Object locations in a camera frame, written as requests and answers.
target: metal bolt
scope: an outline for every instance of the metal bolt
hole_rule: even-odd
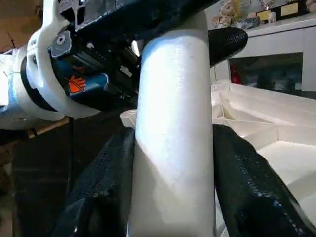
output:
[[[66,36],[64,34],[60,35],[57,39],[57,44],[58,45],[63,45],[64,42],[66,41]]]
[[[93,43],[91,43],[91,42],[87,43],[87,48],[88,49],[94,49]]]

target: trophy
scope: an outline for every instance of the trophy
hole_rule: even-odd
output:
[[[275,3],[275,0],[258,0],[265,10],[269,10],[269,5]]]

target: gold plaque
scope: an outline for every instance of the gold plaque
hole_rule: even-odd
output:
[[[271,13],[270,10],[262,11],[262,12],[258,12],[257,16],[260,17],[260,21],[265,21],[265,20],[267,20],[269,18],[270,13]]]
[[[281,7],[281,16],[287,16],[298,12],[298,3],[293,3],[287,6]]]

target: white tube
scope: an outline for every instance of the white tube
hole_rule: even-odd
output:
[[[130,237],[213,236],[209,65],[204,13],[143,51]]]

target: glass cabinet door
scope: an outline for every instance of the glass cabinet door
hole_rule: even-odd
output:
[[[303,54],[280,54],[229,60],[232,83],[304,96]]]

